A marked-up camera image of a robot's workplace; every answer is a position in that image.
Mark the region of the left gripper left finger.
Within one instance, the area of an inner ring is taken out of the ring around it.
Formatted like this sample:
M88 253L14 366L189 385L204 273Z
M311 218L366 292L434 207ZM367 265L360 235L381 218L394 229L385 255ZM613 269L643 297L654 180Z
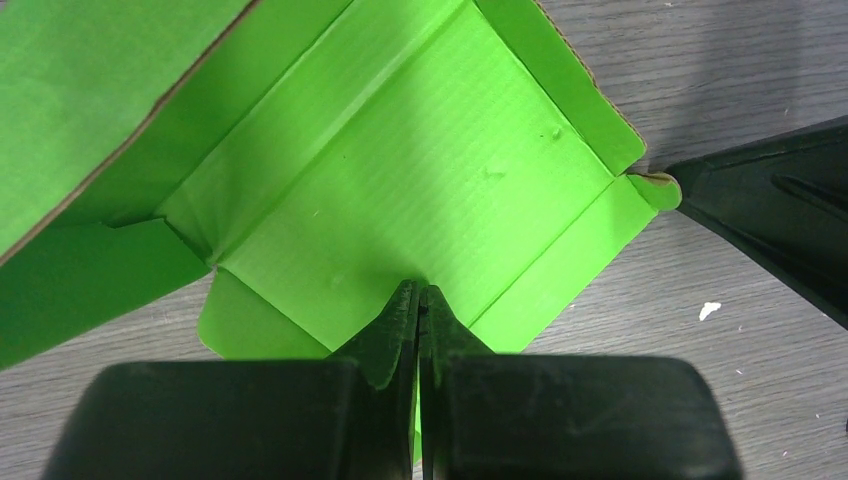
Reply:
M408 479L419 287L323 359L130 362L70 415L47 479Z

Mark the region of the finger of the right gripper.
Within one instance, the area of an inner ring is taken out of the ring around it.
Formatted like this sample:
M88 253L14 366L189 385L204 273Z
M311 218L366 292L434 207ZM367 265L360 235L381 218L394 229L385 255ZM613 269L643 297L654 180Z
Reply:
M679 211L847 325L844 116L668 168Z

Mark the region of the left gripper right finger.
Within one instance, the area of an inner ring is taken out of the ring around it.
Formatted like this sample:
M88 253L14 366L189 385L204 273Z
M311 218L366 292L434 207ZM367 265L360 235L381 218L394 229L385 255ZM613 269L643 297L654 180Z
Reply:
M720 408L670 357L498 354L419 299L427 479L740 479Z

